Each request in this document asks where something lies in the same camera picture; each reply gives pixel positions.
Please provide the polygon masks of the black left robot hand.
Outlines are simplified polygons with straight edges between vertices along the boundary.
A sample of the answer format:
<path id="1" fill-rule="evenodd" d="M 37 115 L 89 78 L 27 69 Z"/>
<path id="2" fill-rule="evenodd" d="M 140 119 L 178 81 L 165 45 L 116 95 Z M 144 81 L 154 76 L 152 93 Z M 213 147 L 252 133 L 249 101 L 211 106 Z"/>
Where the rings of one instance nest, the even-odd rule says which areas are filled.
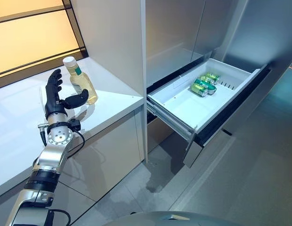
<path id="1" fill-rule="evenodd" d="M 80 94 L 67 97 L 65 100 L 60 99 L 59 92 L 62 90 L 60 86 L 63 83 L 60 69 L 56 69 L 49 77 L 48 83 L 45 87 L 47 102 L 45 104 L 45 118 L 47 119 L 51 114 L 63 113 L 67 115 L 65 109 L 74 109 L 84 105 L 89 97 L 89 92 L 86 89 Z"/>

